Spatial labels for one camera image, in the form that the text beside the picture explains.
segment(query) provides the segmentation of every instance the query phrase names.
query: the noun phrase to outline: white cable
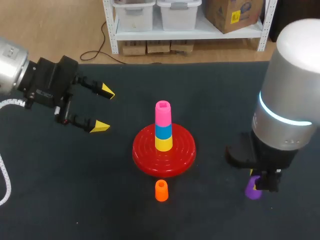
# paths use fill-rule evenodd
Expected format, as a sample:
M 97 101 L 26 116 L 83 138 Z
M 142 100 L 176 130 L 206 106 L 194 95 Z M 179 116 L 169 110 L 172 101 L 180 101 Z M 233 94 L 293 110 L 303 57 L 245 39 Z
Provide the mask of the white cable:
M 0 109 L 2 109 L 4 106 L 7 106 L 7 105 L 18 105 L 18 106 L 24 107 L 25 104 L 26 104 L 26 102 L 23 100 L 7 99 L 7 100 L 0 102 Z M 1 155 L 0 155 L 0 168 L 1 168 L 1 172 L 3 174 L 5 186 L 6 186 L 5 195 L 4 195 L 3 199 L 0 201 L 0 206 L 1 206 L 2 204 L 4 204 L 8 200 L 8 198 L 10 197 L 10 194 L 11 194 L 10 178 L 9 178 L 5 163 L 4 163 Z

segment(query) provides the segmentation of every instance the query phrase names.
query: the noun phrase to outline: yellow ring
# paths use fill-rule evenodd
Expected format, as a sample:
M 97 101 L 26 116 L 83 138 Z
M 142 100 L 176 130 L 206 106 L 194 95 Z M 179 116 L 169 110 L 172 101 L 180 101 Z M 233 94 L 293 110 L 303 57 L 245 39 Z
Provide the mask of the yellow ring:
M 155 137 L 155 148 L 161 152 L 169 151 L 173 146 L 172 135 L 168 139 L 159 139 Z

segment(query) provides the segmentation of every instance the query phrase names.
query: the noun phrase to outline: orange cup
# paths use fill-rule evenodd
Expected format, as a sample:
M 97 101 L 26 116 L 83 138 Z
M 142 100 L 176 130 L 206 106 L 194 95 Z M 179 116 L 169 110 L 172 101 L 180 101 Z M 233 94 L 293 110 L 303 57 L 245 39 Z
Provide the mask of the orange cup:
M 165 180 L 158 180 L 155 183 L 155 199 L 164 202 L 169 197 L 168 184 Z

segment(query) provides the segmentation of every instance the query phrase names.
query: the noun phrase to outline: plastic storage box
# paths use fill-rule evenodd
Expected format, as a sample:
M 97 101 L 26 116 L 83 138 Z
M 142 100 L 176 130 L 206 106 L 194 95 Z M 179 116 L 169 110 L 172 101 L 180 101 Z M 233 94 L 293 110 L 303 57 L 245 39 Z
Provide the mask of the plastic storage box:
M 121 30 L 124 32 L 151 31 L 155 4 L 156 0 L 134 4 L 113 3 Z
M 197 11 L 202 0 L 175 2 L 157 0 L 161 7 L 162 26 L 165 31 L 192 31 L 196 27 Z

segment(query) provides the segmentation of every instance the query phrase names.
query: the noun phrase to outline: shelf post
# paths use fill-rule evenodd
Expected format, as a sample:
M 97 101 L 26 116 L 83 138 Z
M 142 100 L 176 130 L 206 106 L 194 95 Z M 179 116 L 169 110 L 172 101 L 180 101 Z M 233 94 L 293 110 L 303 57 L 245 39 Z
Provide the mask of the shelf post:
M 106 26 L 108 28 L 110 46 L 113 54 L 119 54 L 118 42 L 116 39 L 116 31 L 118 21 L 114 21 L 112 0 L 103 0 L 104 14 L 106 20 Z
M 274 18 L 274 15 L 275 15 L 277 2 L 278 2 L 278 0 L 268 0 L 265 3 L 265 4 L 268 4 L 268 7 L 266 9 L 264 22 L 263 22 L 263 26 L 262 26 L 261 37 L 260 37 L 259 45 L 257 48 L 258 52 L 263 52 L 266 48 L 272 19 Z

